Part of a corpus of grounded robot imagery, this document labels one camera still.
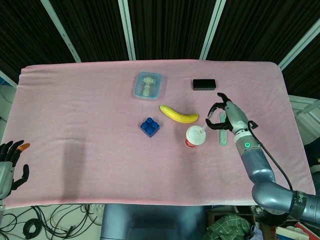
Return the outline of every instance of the plaid cloth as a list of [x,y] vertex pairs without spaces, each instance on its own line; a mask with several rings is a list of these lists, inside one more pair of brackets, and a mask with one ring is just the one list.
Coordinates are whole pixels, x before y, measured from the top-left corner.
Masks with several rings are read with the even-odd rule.
[[250,232],[250,223],[244,218],[230,214],[207,227],[202,240],[243,240]]

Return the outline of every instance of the banana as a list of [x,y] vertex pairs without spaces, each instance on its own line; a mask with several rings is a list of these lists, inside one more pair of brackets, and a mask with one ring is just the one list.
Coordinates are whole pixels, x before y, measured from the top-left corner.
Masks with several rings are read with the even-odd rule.
[[160,105],[159,108],[164,115],[182,124],[191,124],[197,121],[199,118],[198,113],[194,113],[191,115],[182,115],[166,105]]

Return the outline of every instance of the plastic container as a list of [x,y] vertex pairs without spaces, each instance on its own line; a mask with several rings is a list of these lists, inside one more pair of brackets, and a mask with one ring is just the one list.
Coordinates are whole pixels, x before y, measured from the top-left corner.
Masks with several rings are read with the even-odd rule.
[[161,74],[142,71],[136,80],[134,95],[137,98],[155,100],[159,97],[161,82]]
[[206,132],[203,131],[202,133],[200,133],[201,129],[202,127],[197,125],[188,128],[185,134],[186,139],[184,141],[186,147],[194,148],[206,141]]

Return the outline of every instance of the pink towel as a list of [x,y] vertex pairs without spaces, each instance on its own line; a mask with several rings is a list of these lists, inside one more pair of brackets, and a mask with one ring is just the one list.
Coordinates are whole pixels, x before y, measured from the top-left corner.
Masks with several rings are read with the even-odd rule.
[[[163,76],[157,100],[134,97],[139,72]],[[216,79],[215,91],[193,91],[192,79]],[[2,142],[31,143],[15,179],[30,166],[27,183],[5,199],[9,207],[64,203],[160,205],[254,204],[249,180],[228,132],[193,149],[184,145],[192,124],[159,110],[199,113],[202,126],[225,93],[259,127],[254,131],[295,190],[314,194],[307,159],[281,71],[270,62],[153,60],[34,65],[22,69]],[[140,124],[160,125],[149,138]],[[211,119],[219,121],[218,112]],[[288,187],[271,163],[279,184]]]

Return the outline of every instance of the paper cup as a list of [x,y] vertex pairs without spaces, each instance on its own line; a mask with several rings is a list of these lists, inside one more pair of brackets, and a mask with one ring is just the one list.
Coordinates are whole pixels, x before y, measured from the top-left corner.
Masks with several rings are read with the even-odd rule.
[[188,148],[194,148],[203,144],[206,141],[206,132],[200,133],[202,129],[201,126],[191,126],[188,128],[185,134],[185,141],[184,144]]

